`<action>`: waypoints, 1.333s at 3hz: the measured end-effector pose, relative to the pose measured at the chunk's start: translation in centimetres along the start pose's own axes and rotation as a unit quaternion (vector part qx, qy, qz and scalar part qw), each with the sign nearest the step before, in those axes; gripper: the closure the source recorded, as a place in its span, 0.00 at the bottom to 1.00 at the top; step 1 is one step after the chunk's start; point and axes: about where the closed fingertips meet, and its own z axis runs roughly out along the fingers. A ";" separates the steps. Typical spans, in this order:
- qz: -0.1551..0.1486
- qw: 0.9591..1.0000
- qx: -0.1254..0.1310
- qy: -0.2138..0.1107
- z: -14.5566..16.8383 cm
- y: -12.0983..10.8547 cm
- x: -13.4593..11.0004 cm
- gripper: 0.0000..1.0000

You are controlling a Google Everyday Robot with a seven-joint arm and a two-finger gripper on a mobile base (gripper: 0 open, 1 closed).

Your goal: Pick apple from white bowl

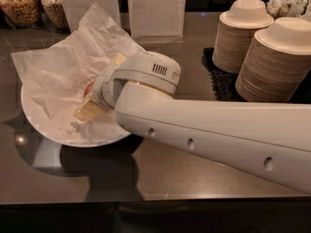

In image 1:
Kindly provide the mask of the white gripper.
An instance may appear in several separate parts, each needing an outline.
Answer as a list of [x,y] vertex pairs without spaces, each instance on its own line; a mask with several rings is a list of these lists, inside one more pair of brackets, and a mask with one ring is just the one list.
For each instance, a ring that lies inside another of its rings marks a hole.
[[88,97],[75,111],[81,121],[102,115],[106,109],[114,109],[127,82],[145,84],[173,95],[181,75],[178,62],[164,54],[145,51],[125,58],[118,53],[111,64],[95,79]]

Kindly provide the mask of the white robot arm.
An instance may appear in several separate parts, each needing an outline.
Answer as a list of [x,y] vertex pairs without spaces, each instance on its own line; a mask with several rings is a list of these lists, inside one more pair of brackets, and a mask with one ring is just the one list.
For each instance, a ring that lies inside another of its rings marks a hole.
[[118,56],[75,112],[108,110],[130,133],[311,193],[311,106],[178,100],[180,65],[160,53]]

